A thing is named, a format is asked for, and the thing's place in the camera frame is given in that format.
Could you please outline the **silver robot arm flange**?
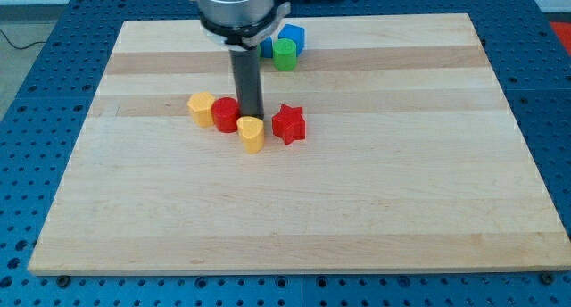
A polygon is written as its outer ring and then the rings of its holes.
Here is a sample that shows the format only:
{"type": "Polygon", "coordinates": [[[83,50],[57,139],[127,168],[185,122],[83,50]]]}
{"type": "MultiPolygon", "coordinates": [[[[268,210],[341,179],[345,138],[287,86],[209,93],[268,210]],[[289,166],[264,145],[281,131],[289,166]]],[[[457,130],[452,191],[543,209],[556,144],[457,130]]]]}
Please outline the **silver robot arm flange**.
{"type": "Polygon", "coordinates": [[[246,51],[270,37],[291,12],[288,2],[275,0],[190,0],[195,3],[203,32],[214,43],[246,51]]]}

